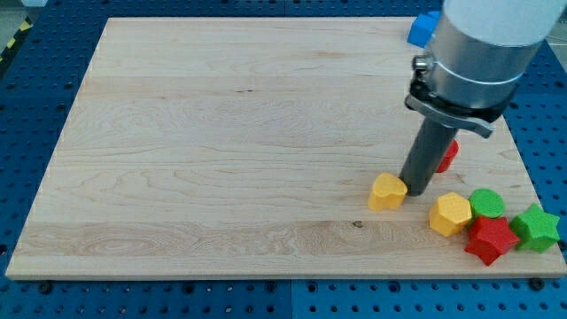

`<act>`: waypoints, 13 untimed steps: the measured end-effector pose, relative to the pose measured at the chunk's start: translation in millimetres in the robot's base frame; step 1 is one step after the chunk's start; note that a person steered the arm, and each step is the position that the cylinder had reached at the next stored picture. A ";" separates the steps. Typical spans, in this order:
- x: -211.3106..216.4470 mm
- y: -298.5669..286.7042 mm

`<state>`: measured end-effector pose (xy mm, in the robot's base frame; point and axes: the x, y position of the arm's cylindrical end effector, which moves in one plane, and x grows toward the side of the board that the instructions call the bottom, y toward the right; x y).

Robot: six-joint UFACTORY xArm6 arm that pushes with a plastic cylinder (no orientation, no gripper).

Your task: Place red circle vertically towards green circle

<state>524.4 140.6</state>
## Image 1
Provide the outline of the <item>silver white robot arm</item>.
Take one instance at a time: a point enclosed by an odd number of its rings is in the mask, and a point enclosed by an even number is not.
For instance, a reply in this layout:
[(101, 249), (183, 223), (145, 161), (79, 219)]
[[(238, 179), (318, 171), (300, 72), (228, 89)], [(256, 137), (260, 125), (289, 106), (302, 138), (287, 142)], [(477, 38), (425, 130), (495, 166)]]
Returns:
[(412, 61), (405, 103), (424, 117), (420, 136), (489, 137), (565, 8), (566, 0), (446, 0)]

